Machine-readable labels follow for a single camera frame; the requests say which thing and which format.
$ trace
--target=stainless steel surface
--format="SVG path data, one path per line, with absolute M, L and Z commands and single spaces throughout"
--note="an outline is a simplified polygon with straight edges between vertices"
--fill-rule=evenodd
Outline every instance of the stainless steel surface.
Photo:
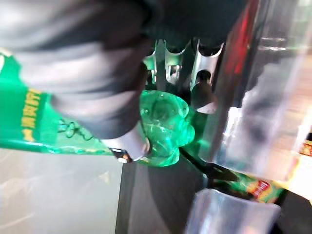
M 265 234 L 280 207 L 204 189 L 196 194 L 185 234 Z
M 0 149 L 0 233 L 115 233 L 121 171 L 112 156 Z
M 186 47 L 178 53 L 172 53 L 165 47 L 166 80 L 171 84 L 176 84 L 179 79 L 185 49 Z
M 156 83 L 156 77 L 157 77 L 157 64 L 156 64 L 156 49 L 157 49 L 157 43 L 158 41 L 155 42 L 153 48 L 154 50 L 152 51 L 151 54 L 145 57 L 143 60 L 146 68 L 148 71 L 150 71 L 152 75 L 152 83 Z
M 300 74 L 311 36 L 310 0 L 251 0 L 228 37 L 199 157 L 286 180 L 312 124 L 312 76 Z
M 196 47 L 195 61 L 194 61 L 193 70 L 192 70 L 192 74 L 191 74 L 191 77 L 192 77 L 191 84 L 190 84 L 191 90 L 194 88 L 194 86 L 196 84 L 199 83 L 197 74 L 198 74 L 198 72 L 203 71 L 203 70 L 208 71 L 211 74 L 211 77 L 208 80 L 208 82 L 210 84 L 212 84 L 212 80 L 213 80 L 214 74 L 215 74 L 216 63 L 218 62 L 219 56 L 220 56 L 222 48 L 223 48 L 223 44 L 222 44 L 219 51 L 216 52 L 214 55 L 204 56 L 200 53 L 200 51 L 198 49 L 199 44 L 200 44 L 200 41 L 198 40 L 197 47 Z

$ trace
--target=red label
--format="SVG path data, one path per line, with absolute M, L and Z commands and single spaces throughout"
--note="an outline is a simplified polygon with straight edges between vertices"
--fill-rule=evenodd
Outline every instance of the red label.
M 257 187 L 251 192 L 255 198 L 259 198 L 259 195 L 263 192 L 269 189 L 270 184 L 268 182 L 265 182 L 263 180 L 258 181 Z

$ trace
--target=green bottle label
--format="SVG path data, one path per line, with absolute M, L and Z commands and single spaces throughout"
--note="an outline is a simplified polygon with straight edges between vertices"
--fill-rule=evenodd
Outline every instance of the green bottle label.
M 56 154 L 112 155 L 76 122 L 50 105 L 50 95 L 26 87 L 13 56 L 0 53 L 0 147 Z

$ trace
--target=green plastic bottle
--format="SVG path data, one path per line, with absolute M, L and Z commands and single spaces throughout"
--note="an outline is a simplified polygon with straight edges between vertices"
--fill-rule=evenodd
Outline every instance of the green plastic bottle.
M 110 155 L 112 152 L 77 122 L 62 117 L 50 105 L 50 95 L 26 87 L 13 56 L 0 53 L 0 148 L 53 154 Z M 160 91 L 144 91 L 141 115 L 152 150 L 140 162 L 168 166 L 179 159 L 178 147 L 194 138 L 185 120 L 189 107 L 182 99 Z
M 195 136 L 194 128 L 186 120 L 187 103 L 169 93 L 143 91 L 140 109 L 145 134 L 153 147 L 141 161 L 157 166 L 178 162 L 178 148 L 192 142 Z

